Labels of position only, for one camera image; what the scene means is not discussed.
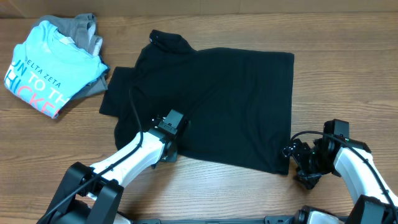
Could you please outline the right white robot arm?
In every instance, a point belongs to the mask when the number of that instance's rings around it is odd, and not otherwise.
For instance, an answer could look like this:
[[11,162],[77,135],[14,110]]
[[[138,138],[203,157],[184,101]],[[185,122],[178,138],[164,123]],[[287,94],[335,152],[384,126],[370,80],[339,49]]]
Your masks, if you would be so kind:
[[313,207],[303,207],[296,223],[397,223],[397,196],[377,170],[367,145],[345,136],[322,134],[313,147],[293,136],[282,156],[297,164],[294,177],[310,190],[326,174],[341,177],[354,207],[339,218]]

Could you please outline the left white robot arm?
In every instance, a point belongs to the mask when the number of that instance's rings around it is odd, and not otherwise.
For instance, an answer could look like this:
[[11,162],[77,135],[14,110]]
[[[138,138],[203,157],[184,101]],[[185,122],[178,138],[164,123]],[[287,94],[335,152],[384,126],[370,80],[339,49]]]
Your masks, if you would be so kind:
[[74,163],[39,223],[130,223],[118,211],[124,189],[147,167],[176,161],[178,134],[175,128],[158,126],[101,162]]

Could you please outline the black t-shirt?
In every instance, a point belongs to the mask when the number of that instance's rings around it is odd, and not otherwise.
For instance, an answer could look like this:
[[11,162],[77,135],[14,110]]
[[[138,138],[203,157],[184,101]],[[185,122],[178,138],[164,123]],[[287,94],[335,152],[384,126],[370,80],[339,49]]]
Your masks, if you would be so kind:
[[195,50],[178,34],[153,30],[134,67],[116,67],[99,112],[117,117],[118,149],[156,118],[188,119],[178,153],[287,175],[294,60],[288,52]]

